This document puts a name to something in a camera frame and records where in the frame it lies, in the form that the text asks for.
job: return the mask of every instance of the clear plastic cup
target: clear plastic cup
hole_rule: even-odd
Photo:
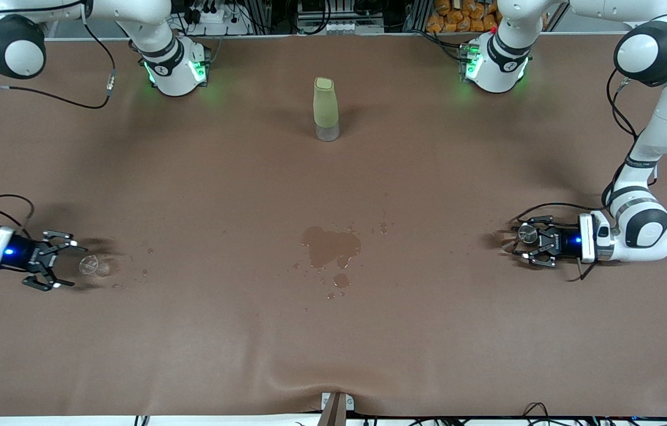
[[[90,254],[81,259],[78,264],[78,270],[84,275],[96,275],[97,277],[106,277],[109,275],[109,264],[100,261],[96,254]]]

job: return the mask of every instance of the brown tablecloth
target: brown tablecloth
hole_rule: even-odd
[[[0,275],[0,415],[296,412],[339,390],[375,415],[667,415],[667,259],[572,283],[496,234],[540,202],[598,204],[631,143],[604,96],[617,40],[542,37],[503,95],[388,36],[228,40],[180,99],[112,43],[101,111],[0,92],[0,193],[113,266],[90,280],[67,257],[79,285],[50,293]],[[107,64],[50,43],[24,83],[98,102]],[[314,137],[316,76],[336,81],[335,143]],[[619,103],[642,127],[658,94]],[[319,273],[306,231],[338,247]],[[340,270],[337,250],[359,254]]]

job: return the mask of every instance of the black wire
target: black wire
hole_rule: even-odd
[[[326,0],[326,6],[328,8],[328,16],[326,17],[326,11],[325,11],[325,8],[323,8],[323,21],[320,24],[320,26],[317,27],[317,29],[314,30],[313,32],[304,33],[304,34],[306,34],[308,36],[314,36],[315,34],[319,33],[320,31],[325,30],[326,27],[328,27],[328,24],[331,21],[331,15],[333,14],[333,7],[331,7],[330,0]],[[301,30],[299,29],[299,27],[297,27],[296,24],[294,24],[294,19],[292,17],[294,14],[288,13],[290,10],[291,10],[291,0],[286,0],[286,20],[288,21],[288,26],[291,28],[291,30],[293,32],[301,33]]]
[[[84,105],[82,103],[71,101],[70,99],[65,99],[62,96],[52,95],[51,93],[44,92],[43,90],[33,89],[33,88],[30,88],[30,87],[10,86],[9,89],[10,90],[20,90],[20,91],[23,91],[23,92],[37,93],[39,95],[48,96],[52,99],[56,99],[58,101],[62,101],[62,102],[65,102],[65,103],[68,103],[68,104],[71,104],[71,105],[75,105],[75,106],[78,106],[78,107],[81,107],[81,108],[87,108],[87,109],[101,109],[101,108],[104,108],[107,105],[107,103],[109,102],[109,95],[106,99],[104,99],[104,102],[101,103],[100,105]]]
[[[7,219],[9,219],[9,220],[10,220],[12,223],[14,223],[16,226],[19,226],[19,227],[22,229],[22,233],[25,234],[25,236],[28,237],[29,240],[33,240],[33,238],[31,237],[31,234],[29,234],[28,231],[25,230],[25,227],[23,227],[23,226],[22,226],[22,223],[20,223],[19,221],[17,221],[16,218],[13,218],[12,216],[8,215],[7,213],[5,213],[5,212],[3,212],[3,211],[1,211],[1,210],[0,210],[0,215],[2,215],[2,216],[4,216],[4,217],[6,217]]]
[[[526,407],[526,410],[523,413],[523,417],[530,414],[530,412],[536,408],[541,408],[541,410],[544,410],[544,415],[546,416],[546,418],[549,418],[549,410],[546,409],[546,405],[544,404],[544,402],[531,402],[530,404],[528,404],[528,407]]]
[[[544,208],[544,207],[549,207],[552,205],[562,205],[564,207],[572,207],[572,208],[579,208],[580,210],[605,210],[606,208],[604,207],[588,207],[585,205],[579,205],[579,204],[572,204],[571,202],[545,202],[543,204],[535,205],[528,210],[523,211],[519,215],[515,216],[515,220],[523,223],[525,220],[523,220],[523,216],[527,215],[528,213],[531,213],[531,211],[538,210],[539,208]]]
[[[443,51],[444,54],[446,54],[446,56],[449,56],[451,59],[457,60],[457,62],[467,62],[468,61],[466,59],[461,59],[461,57],[455,56],[451,51],[447,50],[449,48],[451,48],[451,49],[460,48],[460,43],[449,43],[448,41],[439,40],[438,34],[433,33],[433,36],[431,36],[430,34],[426,33],[425,31],[422,31],[422,30],[407,30],[405,32],[406,33],[417,33],[417,34],[420,34],[421,36],[427,38],[428,41],[431,41],[431,43],[439,45],[439,47],[441,48],[441,51]]]
[[[66,8],[71,8],[73,6],[77,5],[83,5],[86,2],[86,0],[78,0],[77,2],[70,3],[68,5],[59,5],[59,6],[51,6],[48,8],[23,8],[23,9],[0,9],[0,15],[1,14],[19,14],[22,12],[44,12],[44,11],[57,11],[59,9],[66,9]]]
[[[431,43],[440,44],[440,45],[442,45],[442,46],[453,47],[453,48],[456,48],[456,49],[458,49],[458,48],[460,47],[460,43],[449,43],[449,41],[442,41],[442,40],[439,40],[439,36],[436,35],[436,36],[434,37],[434,36],[432,36],[432,35],[426,33],[426,32],[423,31],[423,30],[412,29],[412,30],[407,30],[407,31],[405,31],[405,33],[416,33],[416,34],[419,34],[419,35],[421,35],[421,36],[427,38],[428,40],[430,40]]]
[[[244,17],[246,17],[247,19],[249,19],[249,21],[252,22],[252,24],[254,24],[255,27],[260,28],[262,30],[263,34],[268,34],[268,30],[273,29],[273,27],[268,27],[268,25],[263,25],[263,24],[260,24],[259,22],[255,21],[254,17],[252,17],[252,15],[253,15],[252,11],[249,11],[248,14],[246,12],[244,12],[243,8],[239,8],[239,11],[241,11],[241,14],[244,15]],[[236,14],[236,2],[233,2],[233,14]]]
[[[141,426],[146,426],[149,424],[149,416],[148,415],[137,415],[136,418],[133,419],[133,426],[139,426],[138,424],[138,418],[141,417]]]
[[[620,109],[617,107],[615,104],[617,100],[617,95],[620,94],[619,89],[618,91],[615,91],[615,94],[611,94],[611,86],[612,86],[612,79],[614,79],[615,75],[617,74],[617,68],[615,68],[612,71],[612,74],[610,75],[610,78],[607,79],[607,100],[610,103],[610,107],[612,107],[612,118],[614,118],[615,123],[622,129],[625,133],[628,133],[628,135],[631,135],[633,138],[639,138],[639,135],[636,133],[636,129],[634,129],[633,124],[630,123],[628,118],[626,118],[625,114],[620,111]],[[620,120],[617,119],[617,117],[620,117],[623,119],[625,122],[625,125],[627,125],[627,128],[623,126],[623,123],[620,122]]]
[[[114,75],[115,75],[115,70],[117,70],[117,65],[115,64],[115,57],[112,56],[112,53],[109,51],[109,49],[92,32],[92,29],[89,28],[89,24],[84,23],[83,26],[85,27],[86,31],[89,32],[89,35],[92,36],[92,38],[94,38],[94,41],[96,41],[96,43],[98,43],[98,45],[101,46],[101,48],[104,49],[107,56],[109,57],[109,62],[111,62],[111,64],[112,64],[111,78],[113,78]],[[107,97],[104,98],[104,102],[101,103],[100,105],[85,105],[85,104],[82,104],[80,102],[71,101],[70,99],[65,99],[62,96],[53,95],[51,93],[44,92],[43,90],[33,89],[31,87],[9,86],[9,89],[10,90],[21,90],[23,92],[37,93],[39,95],[48,96],[52,99],[56,99],[58,101],[62,101],[62,102],[65,102],[65,103],[68,103],[68,104],[71,104],[71,105],[75,105],[75,106],[78,106],[78,107],[81,107],[81,108],[87,108],[87,109],[101,109],[101,108],[104,108],[108,104],[109,98],[112,95],[111,91],[108,90]]]
[[[27,199],[26,197],[19,196],[17,194],[0,194],[0,199],[1,198],[21,199],[22,201],[28,204],[29,208],[28,215],[25,216],[25,219],[22,221],[22,224],[20,225],[20,232],[23,232],[25,230],[25,226],[27,226],[28,224],[28,221],[30,221],[31,218],[33,217],[33,213],[36,213],[36,205],[34,205],[33,202]]]

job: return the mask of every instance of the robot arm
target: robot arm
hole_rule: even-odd
[[[204,46],[176,37],[166,19],[168,0],[0,0],[0,74],[16,79],[39,75],[46,64],[41,22],[96,17],[117,21],[144,59],[152,83],[165,95],[179,96],[206,82]],[[108,84],[111,90],[112,77]],[[73,236],[47,230],[41,240],[0,227],[0,269],[24,270],[23,283],[48,291],[60,285],[51,268],[59,251],[79,248]]]
[[[554,226],[552,217],[533,218],[517,230],[518,238],[534,245],[534,249],[517,254],[522,254],[531,264],[550,267],[555,266],[557,257],[582,259],[586,263],[664,259],[667,256],[667,210],[652,195],[647,181],[660,158],[667,154],[667,1],[641,1],[640,7],[639,2],[633,0],[571,0],[571,3],[580,14],[615,21],[647,21],[646,14],[659,13],[660,16],[652,17],[623,37],[615,49],[614,62],[617,70],[628,78],[651,87],[661,86],[663,91],[652,119],[602,196],[604,210],[614,219],[614,226],[601,210],[580,215],[574,228]],[[500,29],[498,34],[503,36],[504,33]],[[504,81],[504,84],[514,84],[509,78]]]

